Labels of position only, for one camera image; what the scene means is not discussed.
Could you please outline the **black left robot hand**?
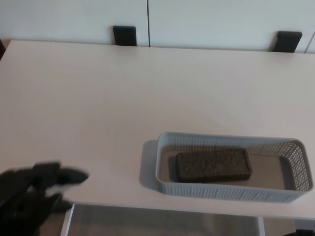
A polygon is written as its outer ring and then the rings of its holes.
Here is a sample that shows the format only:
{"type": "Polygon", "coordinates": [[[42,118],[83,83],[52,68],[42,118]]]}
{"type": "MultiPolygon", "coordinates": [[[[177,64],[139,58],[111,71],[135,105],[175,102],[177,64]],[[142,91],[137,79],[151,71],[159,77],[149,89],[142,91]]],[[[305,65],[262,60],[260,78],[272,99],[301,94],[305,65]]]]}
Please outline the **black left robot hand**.
{"type": "Polygon", "coordinates": [[[37,236],[52,214],[66,213],[72,202],[61,192],[47,194],[54,186],[81,184],[89,174],[61,162],[38,162],[32,167],[8,169],[0,175],[0,234],[37,236]]]}

